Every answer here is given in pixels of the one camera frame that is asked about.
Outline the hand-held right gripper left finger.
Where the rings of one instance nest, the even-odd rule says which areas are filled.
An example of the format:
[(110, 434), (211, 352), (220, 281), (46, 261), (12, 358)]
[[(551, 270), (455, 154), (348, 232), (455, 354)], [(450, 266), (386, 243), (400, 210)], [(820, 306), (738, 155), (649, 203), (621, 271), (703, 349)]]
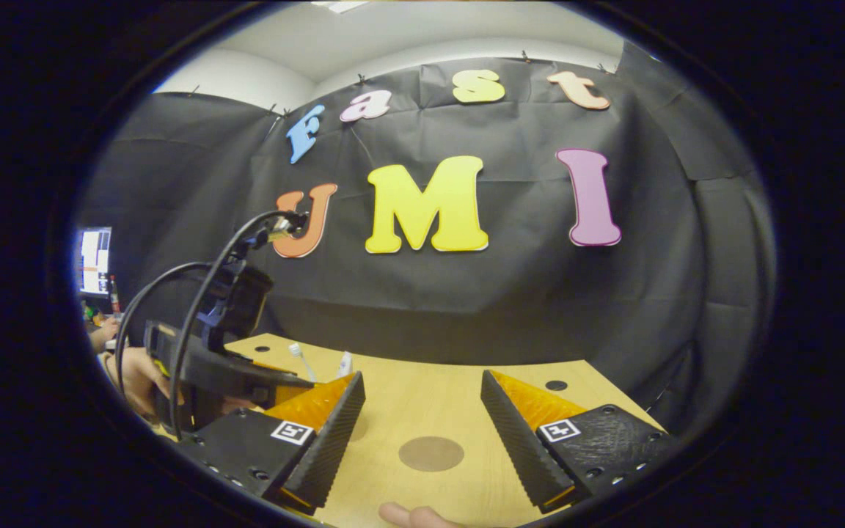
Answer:
[(356, 371), (267, 411), (238, 408), (177, 449), (228, 487), (311, 516), (325, 507), (363, 404)]

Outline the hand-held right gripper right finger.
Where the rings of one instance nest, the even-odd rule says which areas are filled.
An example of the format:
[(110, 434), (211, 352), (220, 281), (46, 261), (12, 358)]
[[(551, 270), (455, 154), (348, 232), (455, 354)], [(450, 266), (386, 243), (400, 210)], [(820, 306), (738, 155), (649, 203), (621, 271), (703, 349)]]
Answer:
[(480, 400), (543, 513), (609, 494), (660, 464), (676, 438), (614, 403), (587, 410), (493, 369)]

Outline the white toothbrush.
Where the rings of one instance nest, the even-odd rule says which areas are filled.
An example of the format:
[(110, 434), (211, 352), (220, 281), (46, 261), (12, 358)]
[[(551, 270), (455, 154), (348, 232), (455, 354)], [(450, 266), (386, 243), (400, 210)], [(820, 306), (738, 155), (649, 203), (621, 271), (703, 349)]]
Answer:
[(313, 384), (318, 382), (318, 376), (315, 374), (314, 369), (311, 367), (311, 364), (308, 363), (307, 359), (303, 354), (303, 350), (301, 348), (301, 344), (299, 343), (292, 343), (288, 346), (288, 350), (290, 354), (301, 361), (303, 367), (305, 368), (305, 372), (307, 374), (308, 380), (311, 381)]

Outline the round brown coaster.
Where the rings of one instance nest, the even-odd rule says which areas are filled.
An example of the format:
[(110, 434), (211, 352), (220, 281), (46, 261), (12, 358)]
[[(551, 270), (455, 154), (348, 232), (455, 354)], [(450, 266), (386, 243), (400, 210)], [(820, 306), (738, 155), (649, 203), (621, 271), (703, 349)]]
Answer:
[(401, 445), (397, 455), (403, 465), (419, 472), (445, 472), (458, 466), (465, 450), (442, 436), (420, 436)]

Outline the wooden desktop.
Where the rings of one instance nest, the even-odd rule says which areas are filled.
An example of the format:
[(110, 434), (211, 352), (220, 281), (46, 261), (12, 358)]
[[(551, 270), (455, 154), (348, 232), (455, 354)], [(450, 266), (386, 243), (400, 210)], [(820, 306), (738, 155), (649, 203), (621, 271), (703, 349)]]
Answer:
[[(302, 360), (288, 346), (296, 343), (259, 334), (225, 348), (257, 363), (305, 377)], [(432, 507), (469, 528), (513, 528), (539, 521), (496, 428), (480, 399), (483, 371), (495, 369), (586, 408), (615, 404), (648, 424), (664, 429), (644, 408), (584, 360), (528, 365), (451, 365), (362, 356), (352, 348), (354, 370), (362, 371), (365, 404), (336, 474), (325, 508), (314, 517), (336, 528), (392, 528), (378, 515), (382, 502)], [(550, 392), (544, 384), (564, 381)], [(439, 437), (458, 444), (464, 456), (442, 472), (422, 472), (404, 464), (400, 448), (411, 440)]]

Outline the black backdrop cloth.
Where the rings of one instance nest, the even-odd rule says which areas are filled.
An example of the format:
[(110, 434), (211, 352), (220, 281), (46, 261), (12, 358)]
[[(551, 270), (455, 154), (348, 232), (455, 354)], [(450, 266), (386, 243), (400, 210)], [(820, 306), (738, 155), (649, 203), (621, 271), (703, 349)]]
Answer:
[[(373, 170), (423, 189), (479, 158), (489, 244), (371, 254)], [(694, 83), (625, 43), (611, 71), (466, 58), (350, 84), (287, 116), (147, 97), (107, 144), (79, 224), (111, 227), (123, 298), (212, 260), (282, 195), (320, 232), (276, 281), (261, 331), (442, 364), (585, 359), (671, 433), (734, 397), (770, 317), (777, 250), (758, 167)]]

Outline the computer monitor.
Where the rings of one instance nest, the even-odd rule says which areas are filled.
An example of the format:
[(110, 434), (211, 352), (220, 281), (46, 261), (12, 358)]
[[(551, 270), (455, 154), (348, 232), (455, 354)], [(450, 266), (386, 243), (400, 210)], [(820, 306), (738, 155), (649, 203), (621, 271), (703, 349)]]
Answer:
[(109, 255), (113, 227), (83, 227), (76, 240), (75, 274), (80, 294), (109, 296)]

